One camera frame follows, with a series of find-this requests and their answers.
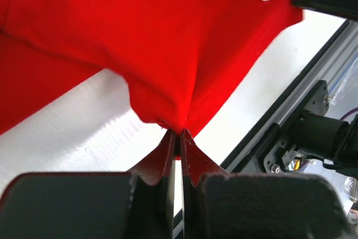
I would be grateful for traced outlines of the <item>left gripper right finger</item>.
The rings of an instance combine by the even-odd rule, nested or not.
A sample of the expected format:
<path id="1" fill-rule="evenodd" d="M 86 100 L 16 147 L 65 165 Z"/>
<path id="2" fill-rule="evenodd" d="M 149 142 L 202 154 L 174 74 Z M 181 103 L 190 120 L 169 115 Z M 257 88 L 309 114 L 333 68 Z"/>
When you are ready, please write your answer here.
<path id="1" fill-rule="evenodd" d="M 183 186 L 183 237 L 200 238 L 199 230 L 202 223 L 199 182 L 206 174 L 226 174 L 210 157 L 195 143 L 189 130 L 185 129 L 179 136 Z"/>

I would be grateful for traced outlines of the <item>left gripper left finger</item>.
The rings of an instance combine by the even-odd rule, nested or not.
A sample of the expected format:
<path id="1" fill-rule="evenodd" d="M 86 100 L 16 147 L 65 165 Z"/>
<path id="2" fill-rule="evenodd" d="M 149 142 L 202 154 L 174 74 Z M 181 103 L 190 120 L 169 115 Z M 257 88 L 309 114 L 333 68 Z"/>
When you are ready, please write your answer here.
<path id="1" fill-rule="evenodd" d="M 159 145 L 129 171 L 136 175 L 126 238 L 172 238 L 176 135 L 168 130 Z"/>

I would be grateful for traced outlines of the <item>red t shirt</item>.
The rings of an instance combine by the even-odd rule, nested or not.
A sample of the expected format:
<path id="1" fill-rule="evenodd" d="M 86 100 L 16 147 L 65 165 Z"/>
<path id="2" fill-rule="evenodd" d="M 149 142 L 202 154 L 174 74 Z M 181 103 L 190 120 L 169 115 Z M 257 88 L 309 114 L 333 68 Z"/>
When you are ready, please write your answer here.
<path id="1" fill-rule="evenodd" d="M 1 132 L 110 69 L 143 122 L 197 135 L 302 18 L 291 0 L 1 0 Z"/>

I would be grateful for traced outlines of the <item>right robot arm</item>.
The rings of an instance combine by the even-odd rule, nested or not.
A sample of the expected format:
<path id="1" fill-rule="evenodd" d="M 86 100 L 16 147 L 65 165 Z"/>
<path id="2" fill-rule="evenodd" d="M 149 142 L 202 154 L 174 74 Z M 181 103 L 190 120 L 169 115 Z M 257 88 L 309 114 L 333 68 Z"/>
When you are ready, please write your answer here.
<path id="1" fill-rule="evenodd" d="M 357 20 L 357 0 L 292 0 L 306 10 Z M 299 161 L 328 160 L 323 167 L 357 178 L 357 119 L 351 123 L 308 111 L 301 114 L 291 130 L 294 145 L 305 152 Z"/>

